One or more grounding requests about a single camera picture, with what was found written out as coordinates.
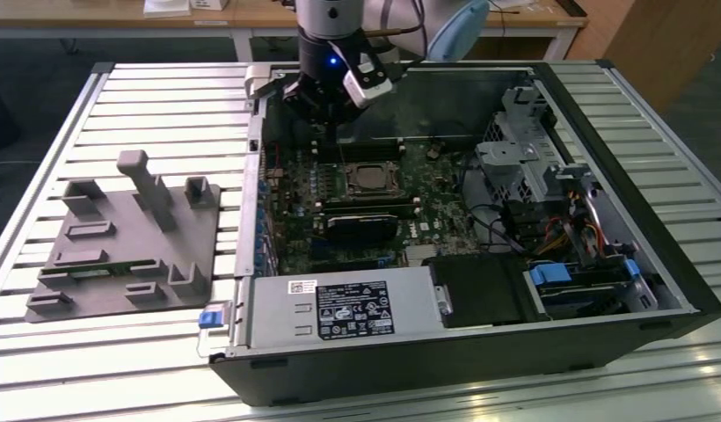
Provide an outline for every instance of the metal extrusion rail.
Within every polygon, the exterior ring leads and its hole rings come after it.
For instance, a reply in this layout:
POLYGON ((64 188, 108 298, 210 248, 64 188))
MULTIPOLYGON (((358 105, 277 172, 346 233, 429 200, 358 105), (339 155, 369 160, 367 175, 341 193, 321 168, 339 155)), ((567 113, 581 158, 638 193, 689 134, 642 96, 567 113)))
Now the metal extrusion rail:
MULTIPOLYGON (((551 67, 721 299, 721 185, 615 70, 595 62, 551 67)), ((26 300, 66 213, 56 198, 74 178, 131 188, 115 170, 123 149, 146 149, 167 186, 206 175, 225 188, 213 301, 233 295, 245 73, 245 64, 197 63, 119 64, 92 74, 0 239, 0 420, 721 418, 721 319, 601 369, 257 409, 198 354, 225 346, 227 335, 201 345, 197 309, 27 324, 26 300)))

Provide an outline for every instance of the white table leg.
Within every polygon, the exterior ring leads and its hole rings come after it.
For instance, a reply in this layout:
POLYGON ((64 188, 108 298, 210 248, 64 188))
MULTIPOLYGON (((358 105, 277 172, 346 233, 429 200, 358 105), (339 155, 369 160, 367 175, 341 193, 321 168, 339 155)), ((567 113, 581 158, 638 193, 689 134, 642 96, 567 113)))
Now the white table leg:
POLYGON ((563 60, 567 52, 570 51, 571 42, 574 41, 577 31, 578 28, 575 27, 569 27, 559 30, 559 33, 550 41, 543 60, 563 60))
POLYGON ((251 31, 251 28, 234 28, 231 33, 239 62, 254 62, 254 52, 251 50, 251 37, 254 32, 251 31))

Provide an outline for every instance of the blue object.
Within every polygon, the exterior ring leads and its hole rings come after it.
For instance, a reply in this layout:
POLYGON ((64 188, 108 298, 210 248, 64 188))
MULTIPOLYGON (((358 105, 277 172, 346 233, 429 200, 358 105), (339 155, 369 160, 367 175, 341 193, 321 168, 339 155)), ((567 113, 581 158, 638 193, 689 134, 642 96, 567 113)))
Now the blue object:
POLYGON ((429 60, 457 62, 461 60, 481 36, 489 16, 489 2, 471 0, 442 25, 429 43, 429 60))
POLYGON ((642 274, 637 261, 634 259, 627 259, 623 261, 623 265, 629 270, 629 275, 631 275, 631 278, 635 279, 642 274))
POLYGON ((225 312, 222 310, 205 310, 199 315, 199 328, 219 328, 225 325, 225 312))
POLYGON ((539 264, 530 270, 533 284, 566 283, 571 281, 570 270, 563 264, 539 264))

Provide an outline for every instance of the wooden desk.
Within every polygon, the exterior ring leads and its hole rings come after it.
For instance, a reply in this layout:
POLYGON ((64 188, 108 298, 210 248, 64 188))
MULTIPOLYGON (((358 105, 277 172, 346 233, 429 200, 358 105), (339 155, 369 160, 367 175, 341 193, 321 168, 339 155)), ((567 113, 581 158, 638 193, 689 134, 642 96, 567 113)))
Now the wooden desk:
MULTIPOLYGON (((555 0, 491 13, 482 37, 550 38, 545 59, 562 59, 587 23, 555 0)), ((0 0, 0 38, 199 38, 234 40, 239 61, 253 62, 254 37, 298 35, 295 13, 270 0, 230 0, 225 11, 191 11, 191 16, 145 19, 143 0, 0 0)))
MULTIPOLYGON (((574 18, 557 4, 555 0, 539 0, 533 6, 517 7, 509 11, 519 14, 490 13, 482 37, 537 37, 551 38, 543 59, 561 60, 566 55, 574 36, 587 24, 586 18, 574 18)), ((238 0, 235 8, 235 45, 239 60, 253 61, 250 39, 254 37, 295 37, 298 22, 293 11, 279 2, 270 0, 238 0)))
POLYGON ((194 28, 202 21, 233 26, 235 0, 223 11, 191 10, 177 18, 146 19, 143 5, 143 0, 0 0, 0 27, 194 28))
POLYGON ((0 0, 0 39, 230 38, 235 0, 223 11, 146 19, 143 0, 0 0))

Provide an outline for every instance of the blue latch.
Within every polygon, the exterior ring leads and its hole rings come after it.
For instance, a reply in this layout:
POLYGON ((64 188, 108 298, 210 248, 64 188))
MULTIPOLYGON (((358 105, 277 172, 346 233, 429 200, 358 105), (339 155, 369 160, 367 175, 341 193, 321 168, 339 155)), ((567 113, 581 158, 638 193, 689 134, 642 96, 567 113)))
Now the blue latch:
POLYGON ((629 275, 633 279, 635 279, 642 274, 637 261, 634 259, 627 259, 626 261, 623 261, 623 265, 629 270, 629 275))
POLYGON ((566 283, 571 281, 570 270, 563 264, 539 264, 530 270, 533 284, 566 283))
POLYGON ((219 328, 225 325, 225 311, 205 310, 199 315, 199 328, 219 328))

